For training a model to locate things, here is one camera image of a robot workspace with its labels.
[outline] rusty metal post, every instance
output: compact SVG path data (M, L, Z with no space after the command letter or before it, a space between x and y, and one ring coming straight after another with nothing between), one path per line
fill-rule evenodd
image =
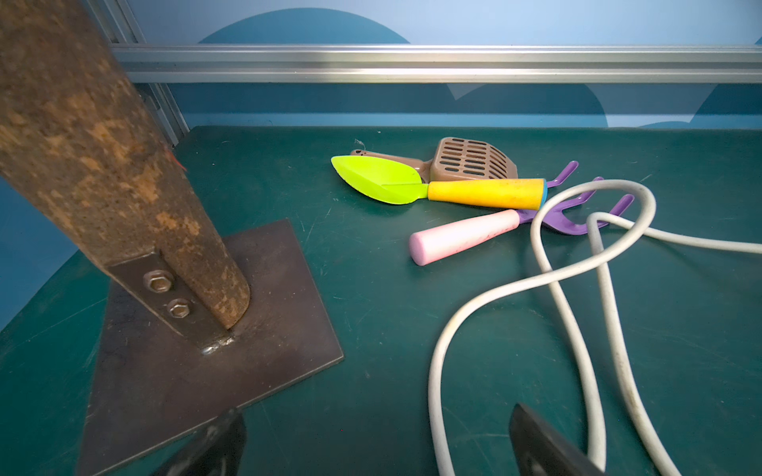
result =
M157 250L224 328L248 307L245 278L78 0L0 2L0 175L134 295L110 267Z

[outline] aluminum rail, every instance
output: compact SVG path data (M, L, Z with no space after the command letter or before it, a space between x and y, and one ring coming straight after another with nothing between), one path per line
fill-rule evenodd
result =
M133 82L762 83L762 46L114 44Z

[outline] green work surface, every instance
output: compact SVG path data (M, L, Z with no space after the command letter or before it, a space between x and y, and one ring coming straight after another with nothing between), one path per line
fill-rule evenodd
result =
M498 147L521 177L642 182L654 227L762 241L762 133L596 129L200 127L177 156L221 235L288 218L346 360L244 411L241 474L435 474L427 413L434 344L463 303L538 272L529 226L426 267L411 233L490 210L360 195L329 159L352 149L430 158L440 138ZM599 193L583 210L609 209ZM626 213L635 218L637 205ZM610 244L622 231L609 227ZM589 256L586 237L544 232L551 263ZM762 258L643 238L611 264L642 400L683 474L762 472ZM0 334L0 474L71 474L108 279L77 253ZM601 390L608 472L656 474L617 389L596 276L563 283ZM522 401L585 446L575 364L547 289L476 312L450 346L444 418L457 474L516 474L507 437ZM148 474L183 441L118 474Z

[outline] hex bolt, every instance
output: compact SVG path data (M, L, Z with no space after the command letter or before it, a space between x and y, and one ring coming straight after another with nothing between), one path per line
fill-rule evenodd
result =
M167 310L173 318L182 319L191 313L191 302L187 299L172 299L167 304Z
M166 270L153 270L143 275L143 285L153 292L167 292L172 289L174 276Z

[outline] white cable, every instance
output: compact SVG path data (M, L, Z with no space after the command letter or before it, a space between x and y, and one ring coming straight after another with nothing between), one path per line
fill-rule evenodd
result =
M588 234L591 240L593 256L554 271L552 270L550 262L543 249L543 243L539 233L542 220L550 209L561 203L563 200L590 190L624 190L628 193L633 193L642 203L640 216L633 223L609 213L596 212L591 214L588 216ZM762 254L762 244L708 240L655 230L648 227L654 218L655 212L656 200L651 191L641 184L628 180L601 180L598 182L590 182L572 187L557 194L552 199L548 200L537 213L530 230L532 248L543 274L515 281L484 292L468 301L455 313L450 321L448 321L437 341L436 347L434 348L428 385L431 436L434 440L434 452L437 456L437 466L441 475L455 475L453 463L450 459L450 450L447 446L447 435L444 429L441 400L442 368L444 365L444 357L447 353L447 347L450 345L458 327L460 327L460 325L474 311L481 308L483 305L496 299L526 291L527 289L544 286L546 284L549 285L553 299L559 307L559 312L561 313L564 326L569 335L571 347L579 368L585 399L585 408L588 415L588 457L598 468L601 470L605 469L606 430L595 374L590 362L587 347L584 344L584 339L581 336L581 332L579 331L572 310L569 307L568 301L559 284L560 280L565 280L569 277L577 276L578 274L586 273L594 268L598 268L598 281L601 289L601 298L604 303L604 317L606 320L607 333L609 335L614 362L616 364L616 377L619 381L622 393L628 397L625 398L627 402L627 410L638 430L638 434L640 435L644 446L648 450L649 455L659 471L663 476L679 476L680 472L674 466L674 463L671 461L666 450L664 450L640 400L635 379L632 376L632 370L630 369L629 361L627 359L627 352L624 338L622 336L619 314L616 309L616 300L613 294L613 286L611 284L607 262L623 253L642 235L672 243L687 244L701 248L759 254ZM610 222L622 226L623 228L629 228L629 231L619 240L614 242L614 244L604 249L600 239L600 232L597 228L598 221Z

